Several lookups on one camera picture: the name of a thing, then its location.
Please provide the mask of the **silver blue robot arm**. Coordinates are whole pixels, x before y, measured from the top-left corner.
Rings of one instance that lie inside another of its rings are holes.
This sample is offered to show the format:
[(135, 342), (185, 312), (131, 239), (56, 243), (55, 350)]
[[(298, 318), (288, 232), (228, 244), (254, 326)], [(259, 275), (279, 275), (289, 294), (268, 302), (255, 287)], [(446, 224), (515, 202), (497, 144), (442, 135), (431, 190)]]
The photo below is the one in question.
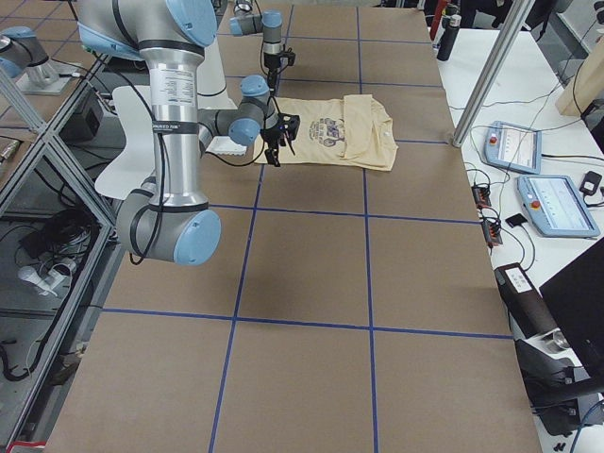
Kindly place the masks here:
[(262, 67), (269, 90), (274, 93), (282, 60), (285, 58), (282, 16), (279, 10), (267, 9), (261, 12), (254, 5), (253, 1), (235, 1), (233, 16), (228, 21), (229, 30), (233, 36), (262, 35)]
[(199, 265), (216, 250), (221, 221), (201, 190), (198, 165), (216, 136), (249, 146), (262, 138), (264, 156), (277, 166), (299, 118), (280, 112), (274, 78), (249, 75), (235, 109), (198, 106), (197, 70), (215, 42), (210, 1), (82, 1), (82, 43), (102, 54), (142, 60), (150, 76), (145, 108), (152, 123), (155, 173), (123, 202), (117, 216), (122, 245), (139, 259)]

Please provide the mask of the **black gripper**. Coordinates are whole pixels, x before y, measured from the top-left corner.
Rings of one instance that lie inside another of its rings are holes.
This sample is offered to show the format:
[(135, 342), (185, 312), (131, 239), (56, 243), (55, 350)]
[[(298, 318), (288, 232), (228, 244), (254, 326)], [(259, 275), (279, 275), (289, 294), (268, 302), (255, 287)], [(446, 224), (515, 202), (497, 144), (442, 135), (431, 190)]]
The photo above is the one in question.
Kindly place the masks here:
[(273, 113), (266, 120), (261, 130), (261, 136), (267, 145), (265, 158), (268, 164), (281, 166), (279, 160), (279, 147), (287, 144), (286, 132), (289, 115), (287, 113)]
[(277, 92), (278, 89), (278, 73), (281, 69), (281, 55), (263, 53), (263, 67), (266, 70), (267, 84), (269, 92)]

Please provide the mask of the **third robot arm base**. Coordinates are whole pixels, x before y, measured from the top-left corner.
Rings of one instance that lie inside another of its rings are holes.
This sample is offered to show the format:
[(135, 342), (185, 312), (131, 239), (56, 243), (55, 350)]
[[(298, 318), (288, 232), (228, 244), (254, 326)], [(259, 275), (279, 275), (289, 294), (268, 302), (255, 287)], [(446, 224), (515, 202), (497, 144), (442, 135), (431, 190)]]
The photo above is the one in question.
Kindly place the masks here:
[(70, 72), (60, 76), (35, 32), (23, 25), (1, 31), (1, 69), (25, 94), (59, 95), (70, 77)]

